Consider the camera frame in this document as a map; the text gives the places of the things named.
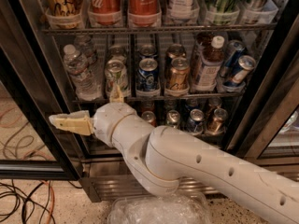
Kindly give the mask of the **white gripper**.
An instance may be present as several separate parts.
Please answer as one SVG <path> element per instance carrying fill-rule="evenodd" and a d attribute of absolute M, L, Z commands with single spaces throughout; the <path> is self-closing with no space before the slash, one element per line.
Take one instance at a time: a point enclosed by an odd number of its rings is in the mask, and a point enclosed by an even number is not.
<path fill-rule="evenodd" d="M 93 116 L 86 110 L 70 114 L 49 116 L 50 123 L 57 129 L 80 135 L 94 135 L 109 147 L 112 145 L 112 134 L 118 123 L 124 118 L 135 115 L 136 111 L 124 103 L 124 97 L 118 84 L 114 84 L 109 96 L 110 103 L 98 108 Z"/>

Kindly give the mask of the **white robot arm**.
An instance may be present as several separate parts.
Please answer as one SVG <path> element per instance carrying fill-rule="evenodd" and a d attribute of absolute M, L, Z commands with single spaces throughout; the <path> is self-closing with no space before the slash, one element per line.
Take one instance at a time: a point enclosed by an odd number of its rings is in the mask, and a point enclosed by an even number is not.
<path fill-rule="evenodd" d="M 94 115 L 87 110 L 50 116 L 56 128 L 93 134 L 116 148 L 139 184 L 165 196 L 183 176 L 198 180 L 271 224 L 299 224 L 299 184 L 239 159 L 181 130 L 154 127 L 124 101 L 110 102 Z"/>

